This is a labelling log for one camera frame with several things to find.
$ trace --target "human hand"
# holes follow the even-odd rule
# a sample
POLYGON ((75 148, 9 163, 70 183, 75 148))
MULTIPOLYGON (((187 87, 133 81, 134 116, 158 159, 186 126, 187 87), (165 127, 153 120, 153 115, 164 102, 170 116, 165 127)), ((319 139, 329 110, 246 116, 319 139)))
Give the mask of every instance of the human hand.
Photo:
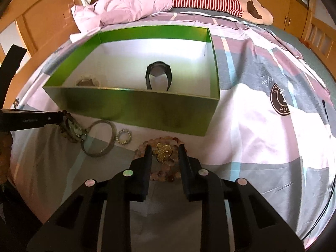
POLYGON ((0 184, 7 181, 12 153, 13 137, 11 133, 0 133, 0 184))

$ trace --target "gold flower charm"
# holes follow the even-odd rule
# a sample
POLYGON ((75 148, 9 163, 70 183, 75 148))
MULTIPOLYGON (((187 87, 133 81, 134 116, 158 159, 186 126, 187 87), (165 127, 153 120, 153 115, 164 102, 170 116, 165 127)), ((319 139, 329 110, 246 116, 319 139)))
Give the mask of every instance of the gold flower charm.
POLYGON ((153 150, 153 154, 156 155, 156 159, 160 163, 166 163, 166 158, 169 157, 173 150, 171 145, 164 145, 162 143, 158 143, 158 149, 153 150))

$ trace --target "plush dog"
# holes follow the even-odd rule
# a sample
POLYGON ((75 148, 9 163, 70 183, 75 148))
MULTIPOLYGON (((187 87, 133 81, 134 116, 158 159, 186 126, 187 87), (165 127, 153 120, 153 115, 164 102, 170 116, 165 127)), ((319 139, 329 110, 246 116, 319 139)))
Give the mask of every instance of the plush dog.
POLYGON ((273 24, 272 14, 257 0, 173 0, 173 7, 222 11, 255 24, 273 24))

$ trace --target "pink blanket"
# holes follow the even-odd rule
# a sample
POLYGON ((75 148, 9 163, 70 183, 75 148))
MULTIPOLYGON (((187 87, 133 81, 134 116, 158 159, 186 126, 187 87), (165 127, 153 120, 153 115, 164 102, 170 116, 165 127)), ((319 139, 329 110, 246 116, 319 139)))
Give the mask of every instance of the pink blanket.
POLYGON ((71 8, 73 18, 82 32, 110 24, 128 23, 153 13, 169 11, 172 0, 98 0, 96 4, 71 8))

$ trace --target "wooden headboard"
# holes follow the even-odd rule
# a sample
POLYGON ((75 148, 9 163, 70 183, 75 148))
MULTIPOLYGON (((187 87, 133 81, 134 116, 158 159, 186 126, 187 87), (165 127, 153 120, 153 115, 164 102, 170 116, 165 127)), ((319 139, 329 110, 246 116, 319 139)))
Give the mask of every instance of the wooden headboard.
POLYGON ((336 30, 314 17, 316 0, 310 0, 302 40, 336 80, 336 30))
MULTIPOLYGON (((9 4, 0 19, 0 33, 15 22, 31 58, 14 76, 3 108, 10 108, 42 62, 65 43, 70 34, 79 32, 71 14, 74 4, 82 3, 81 0, 13 0, 9 4)), ((4 57, 0 44, 0 63, 4 57)))

